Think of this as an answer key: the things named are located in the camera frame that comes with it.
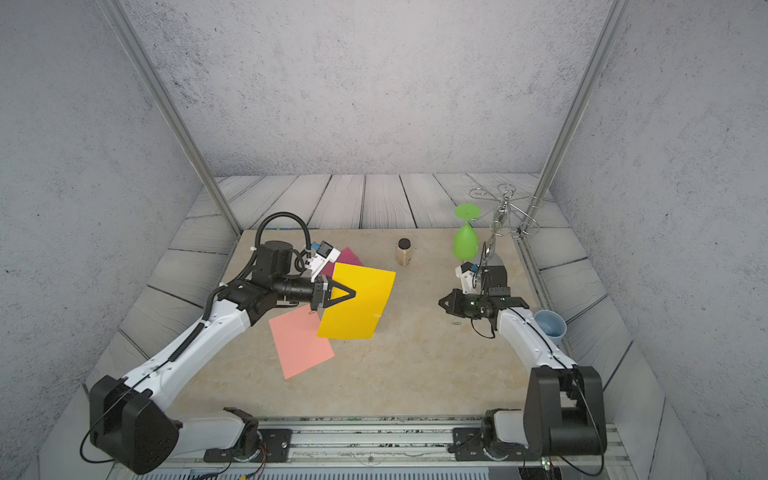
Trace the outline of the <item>yellow paper sheet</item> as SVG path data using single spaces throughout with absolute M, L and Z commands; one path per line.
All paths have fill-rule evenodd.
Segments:
M 317 336 L 337 340 L 370 339 L 390 297 L 396 273 L 363 266 L 337 264 L 333 280 L 356 291 L 353 300 L 327 308 Z

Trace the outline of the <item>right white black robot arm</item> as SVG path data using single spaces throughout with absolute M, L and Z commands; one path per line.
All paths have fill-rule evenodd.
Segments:
M 591 366 L 566 355 L 535 319 L 529 304 L 512 295 L 507 271 L 492 247 L 457 269 L 461 288 L 439 300 L 448 314 L 485 319 L 487 339 L 505 339 L 529 369 L 521 409 L 492 409 L 476 429 L 456 428 L 447 451 L 458 461 L 527 461 L 567 466 L 576 456 L 603 458 L 608 447 L 602 379 Z

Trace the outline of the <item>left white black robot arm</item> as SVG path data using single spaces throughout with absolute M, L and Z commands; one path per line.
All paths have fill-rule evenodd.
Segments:
M 249 260 L 211 291 L 195 323 L 140 366 L 92 386 L 89 428 L 81 442 L 138 475 L 200 450 L 226 464 L 266 464 L 267 442 L 258 419 L 247 412 L 227 407 L 219 416 L 175 420 L 166 411 L 197 372 L 271 310 L 305 303 L 317 311 L 353 299 L 355 290 L 322 272 L 340 254 L 327 242 L 313 242 L 298 215 L 267 216 Z

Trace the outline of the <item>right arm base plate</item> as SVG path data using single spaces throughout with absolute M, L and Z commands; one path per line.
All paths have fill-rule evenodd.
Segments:
M 486 442 L 480 428 L 457 427 L 452 429 L 452 440 L 447 447 L 449 454 L 459 462 L 496 461 L 527 463 L 537 457 L 520 444 L 491 444 Z

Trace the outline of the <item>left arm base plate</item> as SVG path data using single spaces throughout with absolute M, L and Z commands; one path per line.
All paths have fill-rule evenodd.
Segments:
M 268 428 L 244 433 L 233 447 L 205 451 L 205 463 L 286 463 L 288 461 L 291 429 Z

